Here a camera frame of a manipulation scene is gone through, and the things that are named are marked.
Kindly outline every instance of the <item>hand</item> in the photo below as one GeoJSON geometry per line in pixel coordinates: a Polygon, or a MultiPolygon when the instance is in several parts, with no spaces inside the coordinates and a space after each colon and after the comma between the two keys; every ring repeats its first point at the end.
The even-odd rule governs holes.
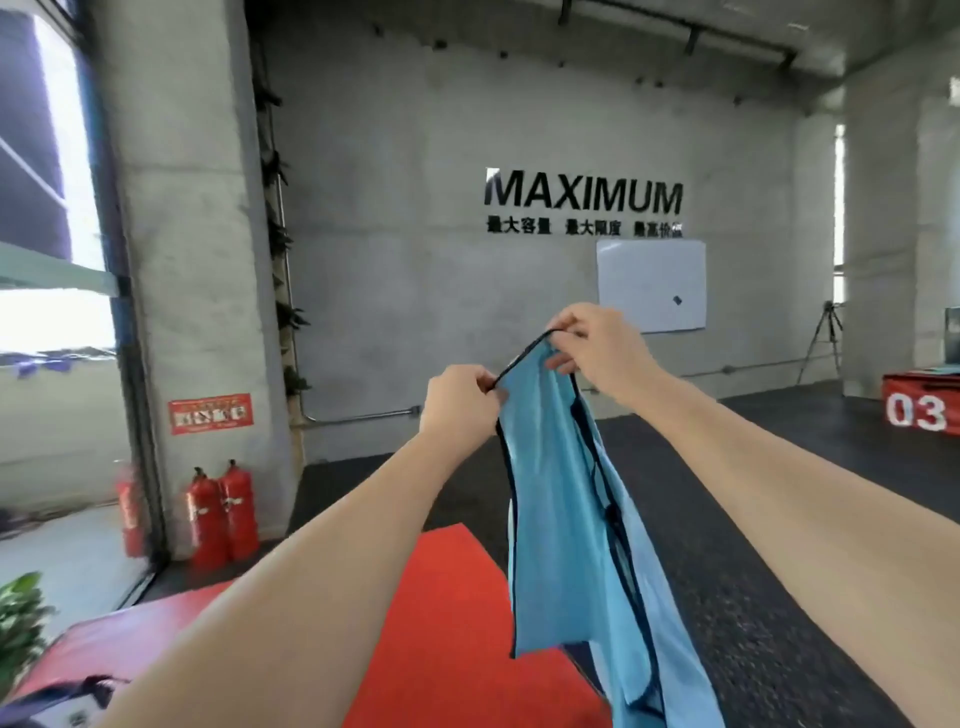
{"type": "Polygon", "coordinates": [[[560,350],[546,360],[548,369],[569,375],[578,369],[597,389],[636,409],[644,386],[667,376],[623,314],[594,303],[575,303],[558,313],[547,328],[560,328],[550,343],[560,350]]]}
{"type": "Polygon", "coordinates": [[[493,389],[495,377],[474,364],[455,364],[426,387],[420,433],[449,443],[466,458],[493,435],[500,405],[507,393],[493,389]]]}

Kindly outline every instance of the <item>black strap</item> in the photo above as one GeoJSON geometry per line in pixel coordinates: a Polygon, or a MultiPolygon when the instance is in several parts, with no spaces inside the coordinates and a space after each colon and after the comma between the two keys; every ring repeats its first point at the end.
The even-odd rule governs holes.
{"type": "Polygon", "coordinates": [[[16,728],[30,718],[50,710],[55,705],[87,695],[96,701],[97,707],[105,710],[113,698],[111,682],[127,683],[130,681],[110,675],[90,675],[84,680],[54,683],[46,688],[31,692],[0,706],[0,728],[16,728]]]}
{"type": "Polygon", "coordinates": [[[631,611],[634,613],[636,626],[640,630],[643,643],[647,648],[647,653],[650,655],[650,682],[647,684],[640,698],[631,704],[632,708],[639,707],[645,710],[649,707],[647,704],[654,695],[661,694],[660,663],[657,659],[657,649],[654,645],[650,621],[647,619],[647,612],[643,606],[643,593],[640,590],[639,581],[636,578],[633,553],[630,551],[630,539],[627,536],[627,528],[623,524],[623,513],[620,510],[619,504],[616,502],[613,488],[607,478],[603,463],[600,460],[600,453],[597,449],[596,441],[593,439],[593,432],[590,429],[587,408],[584,405],[583,398],[580,396],[576,379],[571,375],[570,380],[573,383],[574,391],[574,401],[570,405],[570,416],[573,418],[573,422],[576,423],[577,429],[580,431],[580,439],[593,460],[593,465],[590,470],[590,484],[593,486],[591,491],[597,509],[603,514],[604,523],[607,526],[607,546],[610,550],[613,566],[616,569],[617,578],[620,580],[620,586],[627,596],[631,611]],[[596,488],[596,473],[598,471],[604,486],[604,494],[602,497],[596,488]]]}

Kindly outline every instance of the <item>ceiling pipe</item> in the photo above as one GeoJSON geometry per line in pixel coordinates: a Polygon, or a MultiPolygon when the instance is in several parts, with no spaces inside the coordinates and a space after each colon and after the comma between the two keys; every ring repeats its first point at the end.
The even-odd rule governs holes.
{"type": "Polygon", "coordinates": [[[692,56],[694,49],[697,47],[697,41],[700,39],[700,28],[694,27],[690,28],[690,36],[686,39],[686,47],[684,48],[685,56],[692,56]]]}
{"type": "Polygon", "coordinates": [[[557,25],[567,25],[570,22],[570,8],[573,6],[573,0],[564,0],[560,7],[560,18],[557,25]]]}
{"type": "MultiPolygon", "coordinates": [[[[710,25],[704,25],[703,23],[695,22],[693,20],[688,20],[685,17],[679,17],[678,15],[671,15],[668,12],[660,11],[651,11],[646,8],[639,8],[636,5],[631,5],[630,3],[623,2],[622,0],[584,0],[585,2],[594,3],[595,5],[603,5],[607,8],[617,8],[618,10],[626,12],[634,12],[637,15],[643,15],[644,17],[649,17],[653,20],[661,20],[665,23],[671,23],[673,25],[679,26],[681,28],[686,28],[690,31],[690,39],[686,43],[686,48],[688,56],[693,52],[693,46],[696,45],[697,39],[700,37],[701,33],[709,33],[712,36],[722,37],[726,40],[733,40],[737,43],[743,45],[748,45],[753,48],[759,48],[764,51],[771,51],[773,53],[780,53],[783,55],[783,63],[786,63],[786,67],[789,68],[793,61],[797,58],[800,51],[796,48],[793,48],[789,45],[783,45],[782,43],[774,43],[770,40],[763,40],[761,38],[756,38],[752,36],[744,36],[740,33],[735,33],[733,31],[725,31],[722,28],[714,28],[710,25]]],[[[564,7],[568,7],[570,3],[567,0],[564,0],[564,7]]]]}

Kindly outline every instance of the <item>fire extinguisher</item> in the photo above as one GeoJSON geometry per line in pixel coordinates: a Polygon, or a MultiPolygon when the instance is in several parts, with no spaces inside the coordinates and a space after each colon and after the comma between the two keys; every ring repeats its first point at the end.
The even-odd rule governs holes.
{"type": "Polygon", "coordinates": [[[197,570],[219,569],[230,560],[227,514],[216,481],[208,478],[203,469],[194,470],[197,474],[186,492],[194,546],[190,563],[197,570]]]}
{"type": "Polygon", "coordinates": [[[117,479],[114,484],[120,501],[120,519],[123,528],[123,550],[128,557],[143,556],[143,526],[140,523],[140,508],[136,501],[136,485],[130,463],[115,461],[117,479]]]}
{"type": "Polygon", "coordinates": [[[230,460],[230,467],[220,478],[220,488],[227,507],[230,555],[236,561],[249,558],[260,548],[260,540],[256,535],[251,475],[238,468],[236,460],[230,460]]]}

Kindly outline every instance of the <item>pipe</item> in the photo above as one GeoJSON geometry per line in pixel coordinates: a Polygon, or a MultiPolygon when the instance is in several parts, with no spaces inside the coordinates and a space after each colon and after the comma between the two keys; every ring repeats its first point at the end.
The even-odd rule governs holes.
{"type": "Polygon", "coordinates": [[[392,409],[389,412],[374,412],[370,415],[353,415],[352,417],[343,417],[339,420],[313,420],[306,423],[297,423],[296,429],[315,429],[316,427],[329,427],[331,425],[348,425],[349,423],[360,423],[368,420],[386,420],[388,417],[419,417],[423,407],[415,404],[406,409],[392,409]]]}
{"type": "MultiPolygon", "coordinates": [[[[263,83],[269,88],[270,87],[270,77],[267,74],[267,51],[262,42],[257,43],[260,51],[260,65],[263,70],[263,83]]],[[[271,151],[276,150],[276,136],[274,134],[274,108],[268,104],[267,105],[267,127],[268,127],[268,137],[270,140],[270,149],[271,151]]],[[[277,181],[274,184],[274,190],[276,192],[276,221],[280,223],[283,227],[286,227],[286,216],[283,213],[283,185],[277,181]]],[[[294,303],[294,289],[293,285],[290,282],[290,253],[289,251],[283,254],[283,273],[286,277],[286,287],[287,287],[287,304],[291,308],[296,308],[294,303]]],[[[297,356],[297,335],[290,329],[290,354],[293,356],[294,360],[294,369],[298,372],[300,371],[300,359],[297,356]]],[[[298,392],[297,394],[298,403],[300,405],[300,417],[304,422],[296,423],[293,425],[294,429],[316,429],[317,427],[329,427],[332,425],[347,425],[349,423],[359,423],[366,422],[369,420],[385,420],[388,417],[419,417],[420,412],[423,407],[419,404],[415,404],[412,407],[407,407],[406,409],[393,409],[389,412],[374,412],[369,415],[353,415],[351,417],[344,417],[338,420],[318,420],[315,417],[310,417],[306,413],[306,410],[303,408],[303,392],[298,392]]]]}
{"type": "MultiPolygon", "coordinates": [[[[829,344],[829,341],[819,341],[817,343],[829,344]]],[[[821,353],[821,354],[816,354],[814,356],[811,356],[809,360],[816,361],[817,359],[832,359],[832,358],[833,358],[832,353],[821,353]]],[[[728,364],[726,367],[722,367],[721,369],[715,369],[712,372],[694,372],[693,374],[689,374],[689,375],[677,375],[677,378],[693,379],[697,376],[712,376],[712,375],[730,376],[730,375],[736,374],[737,372],[744,372],[748,369],[762,369],[764,367],[782,367],[787,364],[803,364],[804,361],[805,359],[784,359],[783,361],[768,361],[763,364],[744,364],[743,366],[740,366],[740,367],[734,367],[733,365],[728,364]]],[[[581,387],[580,389],[584,392],[590,392],[592,395],[601,394],[600,390],[593,386],[581,387]]]]}
{"type": "MultiPolygon", "coordinates": [[[[257,42],[257,46],[260,51],[260,66],[263,70],[263,83],[269,88],[270,87],[270,76],[267,73],[267,50],[262,41],[257,42]]],[[[268,137],[270,139],[270,150],[272,152],[276,151],[276,136],[274,135],[274,108],[270,104],[267,104],[267,128],[268,128],[268,137]]],[[[287,221],[286,217],[283,214],[283,185],[277,180],[274,184],[274,191],[276,192],[276,221],[280,223],[284,228],[286,227],[287,221]]],[[[287,287],[287,304],[291,308],[296,308],[294,304],[294,289],[293,285],[290,283],[290,251],[285,251],[283,253],[283,275],[286,278],[284,283],[287,287]]],[[[294,330],[290,329],[290,354],[294,359],[294,369],[297,372],[300,371],[300,359],[297,357],[297,334],[294,330]]],[[[306,413],[306,410],[303,408],[303,392],[297,392],[297,402],[300,406],[300,416],[306,420],[306,424],[297,424],[295,427],[322,427],[324,423],[320,420],[317,420],[313,417],[310,417],[306,413]]]]}
{"type": "Polygon", "coordinates": [[[751,45],[755,48],[760,48],[765,51],[773,51],[775,53],[782,53],[785,56],[793,56],[796,58],[797,49],[791,48],[788,45],[783,45],[781,43],[774,43],[769,40],[762,40],[760,38],[755,38],[751,36],[744,36],[740,33],[735,33],[733,31],[725,31],[722,28],[714,28],[711,25],[704,25],[703,23],[698,23],[693,20],[687,20],[686,18],[679,17],[677,15],[671,15],[668,12],[660,11],[651,11],[646,8],[638,8],[636,5],[631,5],[630,3],[621,2],[621,0],[586,0],[586,2],[595,3],[596,5],[605,5],[608,8],[617,8],[618,10],[626,12],[635,12],[638,15],[644,15],[646,17],[652,18],[654,20],[662,20],[666,23],[672,23],[673,25],[679,25],[681,28],[687,28],[689,31],[694,29],[698,30],[700,33],[710,33],[711,35],[726,38],[727,40],[734,40],[737,43],[743,43],[744,45],[751,45]]]}
{"type": "Polygon", "coordinates": [[[573,0],[564,0],[560,8],[560,18],[557,25],[567,25],[570,22],[570,8],[573,6],[573,0]]]}

